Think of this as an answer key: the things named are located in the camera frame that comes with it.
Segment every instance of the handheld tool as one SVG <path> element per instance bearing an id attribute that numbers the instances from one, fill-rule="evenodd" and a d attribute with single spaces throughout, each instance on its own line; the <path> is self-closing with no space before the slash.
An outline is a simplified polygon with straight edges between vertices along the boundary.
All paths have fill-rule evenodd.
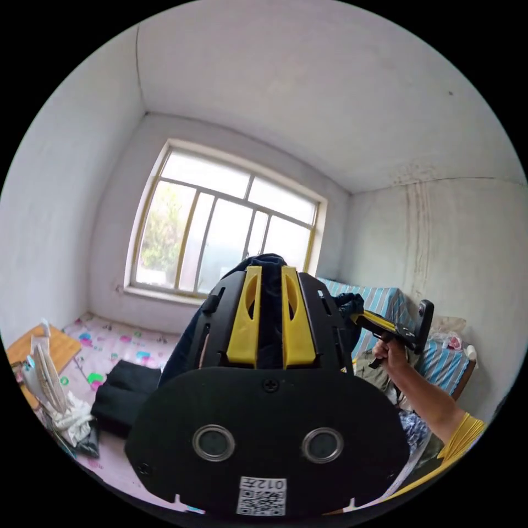
<path id="1" fill-rule="evenodd" d="M 364 310 L 363 313 L 356 313 L 350 316 L 356 325 L 372 332 L 374 337 L 389 343 L 393 339 L 399 340 L 415 354 L 421 354 L 429 336 L 431 322 L 435 306 L 431 301 L 423 299 L 418 306 L 418 318 L 414 328 L 407 328 L 400 323 L 393 323 L 377 313 Z M 369 367 L 377 369 L 381 360 L 374 359 Z"/>

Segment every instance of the black device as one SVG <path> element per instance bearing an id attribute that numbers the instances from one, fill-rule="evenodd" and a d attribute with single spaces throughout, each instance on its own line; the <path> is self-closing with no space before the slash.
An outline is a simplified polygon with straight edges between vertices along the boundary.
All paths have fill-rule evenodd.
<path id="1" fill-rule="evenodd" d="M 431 301 L 424 299 L 418 306 L 418 318 L 413 328 L 407 328 L 400 323 L 393 323 L 377 313 L 364 310 L 363 313 L 352 315 L 354 322 L 372 332 L 374 337 L 383 339 L 386 343 L 392 339 L 397 339 L 407 348 L 414 351 L 415 354 L 421 354 L 424 351 L 435 306 Z M 377 369 L 381 364 L 379 359 L 374 359 L 369 367 Z"/>
<path id="2" fill-rule="evenodd" d="M 127 439 L 134 471 L 165 501 L 179 494 L 228 518 L 302 518 L 378 498 L 409 457 L 397 411 L 354 376 L 356 343 L 326 286 L 294 268 L 281 276 L 283 368 L 256 368 L 261 278 L 248 267 L 211 291 L 188 371 L 149 397 Z"/>

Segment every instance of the white cloth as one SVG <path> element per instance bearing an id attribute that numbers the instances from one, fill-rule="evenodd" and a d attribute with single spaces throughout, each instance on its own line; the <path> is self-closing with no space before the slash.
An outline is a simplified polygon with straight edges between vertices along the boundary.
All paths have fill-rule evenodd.
<path id="1" fill-rule="evenodd" d="M 91 406 L 87 402 L 76 398 L 71 392 L 68 392 L 66 399 L 68 410 L 65 413 L 57 412 L 53 408 L 48 412 L 53 420 L 53 427 L 71 446 L 76 447 L 90 434 L 89 422 L 94 417 L 90 414 Z"/>

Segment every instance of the window frame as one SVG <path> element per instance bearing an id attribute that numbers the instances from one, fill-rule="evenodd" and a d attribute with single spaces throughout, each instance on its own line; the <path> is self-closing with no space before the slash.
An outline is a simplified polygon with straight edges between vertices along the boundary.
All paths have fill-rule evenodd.
<path id="1" fill-rule="evenodd" d="M 302 267 L 302 271 L 306 272 L 308 270 L 309 265 L 310 265 L 310 261 L 311 261 L 311 258 L 312 258 L 313 250 L 314 250 L 314 240 L 315 240 L 315 237 L 316 237 L 316 234 L 317 234 L 318 219 L 320 217 L 321 208 L 322 208 L 322 206 L 326 205 L 325 204 L 326 201 L 323 198 L 316 197 L 317 195 L 314 192 L 310 192 L 310 194 L 312 195 L 312 196 L 310 196 L 310 195 L 308 195 L 308 193 L 305 194 L 302 191 L 300 191 L 299 189 L 294 189 L 292 187 L 284 185 L 283 183 L 278 182 L 275 179 L 270 178 L 270 177 L 268 177 L 265 174 L 262 174 L 262 172 L 259 171 L 259 170 L 255 170 L 254 168 L 245 167 L 243 163 L 240 163 L 240 164 L 233 163 L 233 162 L 227 161 L 226 159 L 223 159 L 222 157 L 209 155 L 209 154 L 194 150 L 193 148 L 188 148 L 188 147 L 175 145 L 174 143 L 175 142 L 173 141 L 173 142 L 169 142 L 166 145 L 165 153 L 163 154 L 161 163 L 159 164 L 159 166 L 158 166 L 158 168 L 157 168 L 157 170 L 155 172 L 154 178 L 152 178 L 151 181 L 148 183 L 148 185 L 150 185 L 150 187 L 148 189 L 146 200 L 145 200 L 145 202 L 143 204 L 143 207 L 142 207 L 139 225 L 138 225 L 136 233 L 135 233 L 133 252 L 132 252 L 132 255 L 131 255 L 132 259 L 131 259 L 131 263 L 130 263 L 131 264 L 130 265 L 130 273 L 128 274 L 129 275 L 128 276 L 129 288 L 131 287 L 131 288 L 133 288 L 135 290 L 143 290 L 143 291 L 152 292 L 152 293 L 155 293 L 155 294 L 159 293 L 159 294 L 171 295 L 171 296 L 175 296 L 175 297 L 183 297 L 183 298 L 191 298 L 191 299 L 205 299 L 205 298 L 207 298 L 207 294 L 199 293 L 197 291 L 197 288 L 198 288 L 198 281 L 199 281 L 199 270 L 200 270 L 200 266 L 202 264 L 202 259 L 203 259 L 203 256 L 204 256 L 204 250 L 205 250 L 205 246 L 206 246 L 206 243 L 207 243 L 207 236 L 208 236 L 209 229 L 210 229 L 210 226 L 211 226 L 211 220 L 212 220 L 212 217 L 213 217 L 213 214 L 214 214 L 214 211 L 215 211 L 215 205 L 216 205 L 218 199 L 226 200 L 228 202 L 231 202 L 231 203 L 234 203 L 234 204 L 237 204 L 237 205 L 243 205 L 245 207 L 248 207 L 248 208 L 252 209 L 251 220 L 250 220 L 250 224 L 249 224 L 249 227 L 248 227 L 248 230 L 247 230 L 247 236 L 246 236 L 245 245 L 244 245 L 244 249 L 243 249 L 243 257 L 244 258 L 246 258 L 248 245 L 249 245 L 249 241 L 250 241 L 250 237 L 251 237 L 251 231 L 252 231 L 252 228 L 253 228 L 253 223 L 254 223 L 257 211 L 261 211 L 264 214 L 268 215 L 267 223 L 266 223 L 266 227 L 265 227 L 265 231 L 264 231 L 264 235 L 263 235 L 263 239 L 262 239 L 260 253 L 263 252 L 264 247 L 266 245 L 268 229 L 270 227 L 271 218 L 273 216 L 276 216 L 276 217 L 281 218 L 283 220 L 286 220 L 288 222 L 292 222 L 292 223 L 294 223 L 296 225 L 299 225 L 299 226 L 302 226 L 302 227 L 304 227 L 306 229 L 309 229 L 310 230 L 310 235 L 309 235 L 309 240 L 308 240 L 308 245 L 307 245 L 307 249 L 306 249 L 306 255 L 305 255 L 305 258 L 304 258 L 304 265 Z M 235 196 L 226 194 L 226 193 L 221 192 L 221 191 L 215 191 L 215 190 L 212 190 L 212 189 L 208 189 L 206 187 L 202 187 L 202 186 L 199 186 L 199 185 L 194 185 L 194 184 L 183 182 L 183 181 L 178 181 L 178 180 L 171 179 L 171 178 L 164 178 L 163 175 L 162 175 L 163 171 L 165 169 L 165 166 L 167 164 L 168 159 L 170 158 L 171 154 L 173 154 L 173 153 L 181 153 L 182 155 L 187 155 L 187 156 L 191 156 L 193 158 L 202 159 L 202 160 L 210 162 L 210 163 L 214 163 L 214 164 L 217 164 L 217 165 L 233 168 L 234 170 L 242 171 L 242 172 L 245 172 L 245 173 L 249 174 L 249 181 L 248 181 L 248 184 L 247 184 L 247 187 L 246 187 L 246 191 L 245 191 L 244 197 L 243 198 L 237 198 Z M 258 205 L 256 203 L 254 203 L 254 202 L 249 201 L 249 195 L 251 193 L 251 188 L 252 188 L 252 185 L 253 185 L 253 182 L 254 182 L 255 178 L 259 178 L 259 179 L 261 179 L 261 180 L 263 180 L 265 182 L 271 183 L 274 186 L 277 186 L 277 187 L 279 187 L 281 189 L 284 189 L 284 190 L 286 190 L 286 191 L 288 191 L 290 193 L 298 195 L 299 197 L 301 197 L 304 200 L 312 202 L 314 204 L 314 206 L 315 206 L 315 211 L 314 211 L 314 215 L 313 215 L 312 224 L 308 224 L 306 222 L 297 220 L 296 218 L 290 217 L 287 214 L 280 213 L 280 212 L 275 211 L 273 209 L 270 209 L 268 207 L 264 207 L 264 206 L 261 206 L 261 205 Z M 162 287 L 162 286 L 145 284 L 145 283 L 142 283 L 142 282 L 138 282 L 136 280 L 137 271 L 138 271 L 139 257 L 140 257 L 140 250 L 141 250 L 141 242 L 142 242 L 143 235 L 144 235 L 144 232 L 145 232 L 146 222 L 147 222 L 147 219 L 148 219 L 148 216 L 149 216 L 149 211 L 150 211 L 150 207 L 152 205 L 152 200 L 153 200 L 154 194 L 156 192 L 157 186 L 158 186 L 158 184 L 160 182 L 168 182 L 168 183 L 172 183 L 172 184 L 176 184 L 176 185 L 182 185 L 182 186 L 189 187 L 189 188 L 192 188 L 192 189 L 196 190 L 195 196 L 193 198 L 193 201 L 192 201 L 192 204 L 191 204 L 191 207 L 190 207 L 190 210 L 189 210 L 189 215 L 188 215 L 186 223 L 185 223 L 184 233 L 183 233 L 183 237 L 182 237 L 182 240 L 181 240 L 181 249 L 180 249 L 180 254 L 178 256 L 177 271 L 176 271 L 176 277 L 175 277 L 174 287 L 173 288 L 165 288 L 165 287 Z M 204 235 L 203 235 L 202 245 L 201 245 L 201 249 L 200 249 L 200 256 L 199 256 L 199 260 L 198 260 L 198 264 L 197 264 L 197 273 L 196 273 L 196 277 L 195 277 L 194 291 L 180 290 L 180 289 L 177 288 L 177 285 L 178 285 L 178 283 L 180 281 L 183 259 L 184 259 L 184 256 L 185 256 L 186 245 L 187 245 L 187 241 L 188 241 L 188 237 L 189 237 L 189 231 L 190 231 L 190 228 L 191 228 L 191 225 L 192 225 L 192 222 L 193 222 L 193 217 L 194 217 L 194 213 L 195 213 L 196 205 L 198 203 L 199 196 L 202 193 L 212 195 L 213 196 L 213 204 L 212 204 L 211 210 L 209 212 L 209 218 L 208 218 L 208 221 L 207 221 L 207 226 L 206 226 L 206 229 L 205 229 L 205 232 L 204 232 Z"/>

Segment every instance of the tree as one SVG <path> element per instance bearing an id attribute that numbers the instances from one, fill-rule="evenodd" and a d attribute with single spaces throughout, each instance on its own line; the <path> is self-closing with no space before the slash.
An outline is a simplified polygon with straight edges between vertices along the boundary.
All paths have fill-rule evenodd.
<path id="1" fill-rule="evenodd" d="M 176 278 L 178 256 L 187 220 L 180 186 L 161 181 L 148 212 L 140 252 L 140 265 L 163 271 L 168 283 Z"/>

